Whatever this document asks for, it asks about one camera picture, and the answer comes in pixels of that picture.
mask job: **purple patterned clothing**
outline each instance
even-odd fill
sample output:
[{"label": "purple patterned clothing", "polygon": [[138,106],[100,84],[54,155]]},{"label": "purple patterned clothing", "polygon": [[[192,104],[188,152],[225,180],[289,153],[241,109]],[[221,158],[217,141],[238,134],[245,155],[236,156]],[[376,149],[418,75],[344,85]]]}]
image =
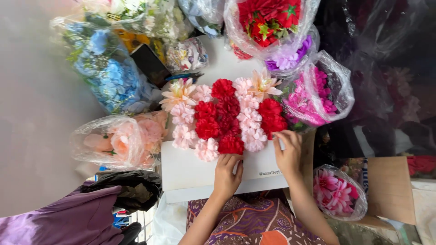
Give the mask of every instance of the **purple patterned clothing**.
[{"label": "purple patterned clothing", "polygon": [[[325,245],[293,216],[287,201],[268,199],[268,195],[265,191],[254,199],[244,195],[230,198],[205,245]],[[206,201],[188,203],[187,229]]]}]

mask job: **hand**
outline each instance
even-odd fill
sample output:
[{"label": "hand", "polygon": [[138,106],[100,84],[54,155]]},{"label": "hand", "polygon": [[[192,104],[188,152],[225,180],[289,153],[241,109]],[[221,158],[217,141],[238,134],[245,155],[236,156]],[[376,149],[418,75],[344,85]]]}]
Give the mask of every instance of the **hand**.
[{"label": "hand", "polygon": [[215,168],[214,191],[211,195],[220,201],[226,202],[235,194],[242,181],[242,172],[244,167],[240,161],[236,174],[233,174],[233,168],[243,156],[237,154],[221,154]]},{"label": "hand", "polygon": [[[301,135],[290,130],[272,134],[276,136],[272,141],[276,150],[277,166],[284,177],[287,178],[289,175],[298,174],[300,172],[301,143],[303,141]],[[280,148],[279,139],[285,144],[284,150]]]}]

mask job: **woman's left hand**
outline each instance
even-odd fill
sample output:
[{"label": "woman's left hand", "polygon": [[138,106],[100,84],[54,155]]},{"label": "woman's left hand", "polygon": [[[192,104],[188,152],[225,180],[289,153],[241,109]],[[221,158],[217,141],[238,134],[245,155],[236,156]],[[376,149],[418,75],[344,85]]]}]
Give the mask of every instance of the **woman's left hand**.
[{"label": "woman's left hand", "polygon": [[[242,181],[243,156],[237,154],[221,154],[215,168],[215,184],[211,197],[218,198],[221,201],[227,201],[235,194]],[[239,161],[236,174],[233,174],[233,168]]]}]

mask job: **patterned dress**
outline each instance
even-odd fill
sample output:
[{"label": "patterned dress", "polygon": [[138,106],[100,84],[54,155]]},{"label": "patterned dress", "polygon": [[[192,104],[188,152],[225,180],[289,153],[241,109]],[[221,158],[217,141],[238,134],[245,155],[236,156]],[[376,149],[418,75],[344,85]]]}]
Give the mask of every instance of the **patterned dress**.
[{"label": "patterned dress", "polygon": [[[294,217],[283,192],[283,197],[270,198],[278,191],[265,191],[256,198],[252,194],[233,196],[221,210],[205,245],[325,245]],[[189,202],[187,229],[206,201]]]}]

